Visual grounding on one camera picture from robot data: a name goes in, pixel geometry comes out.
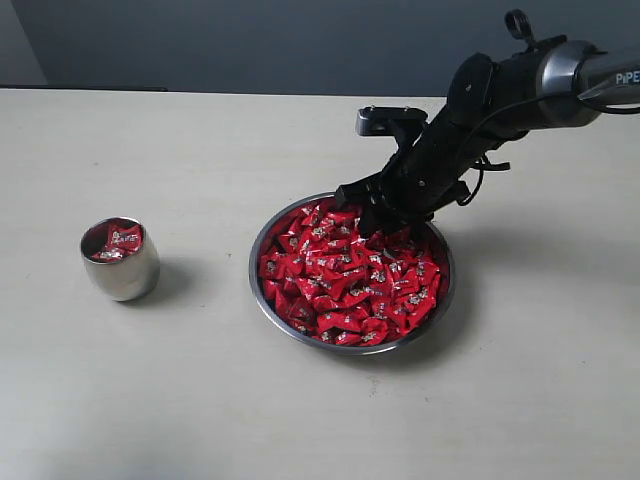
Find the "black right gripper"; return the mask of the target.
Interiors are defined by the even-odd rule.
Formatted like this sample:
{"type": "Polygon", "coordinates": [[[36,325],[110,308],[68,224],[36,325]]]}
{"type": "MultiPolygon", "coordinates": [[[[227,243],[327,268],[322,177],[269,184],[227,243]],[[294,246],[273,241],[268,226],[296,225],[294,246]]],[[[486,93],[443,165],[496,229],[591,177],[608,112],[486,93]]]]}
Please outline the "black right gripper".
{"type": "Polygon", "coordinates": [[[487,159],[500,146],[489,126],[483,101],[448,100],[415,143],[398,148],[380,173],[340,185],[335,207],[361,209],[359,234],[371,238],[428,219],[451,203],[470,203],[479,188],[469,189],[461,176],[470,169],[480,177],[500,169],[487,159]]]}

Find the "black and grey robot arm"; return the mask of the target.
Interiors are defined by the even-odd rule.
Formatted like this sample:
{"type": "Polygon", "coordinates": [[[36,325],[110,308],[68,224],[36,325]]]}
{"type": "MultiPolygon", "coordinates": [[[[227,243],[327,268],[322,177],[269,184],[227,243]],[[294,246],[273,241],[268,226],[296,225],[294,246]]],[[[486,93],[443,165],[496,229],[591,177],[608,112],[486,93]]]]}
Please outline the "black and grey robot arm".
{"type": "Polygon", "coordinates": [[[586,41],[553,37],[496,62],[476,53],[456,71],[435,117],[412,107],[358,112],[363,137],[392,137],[396,152],[378,173],[337,188],[339,209],[358,207],[360,232],[397,231],[478,194],[463,175],[506,171],[490,151],[535,130],[578,128],[600,115],[639,112],[639,52],[608,53],[586,41]]]}

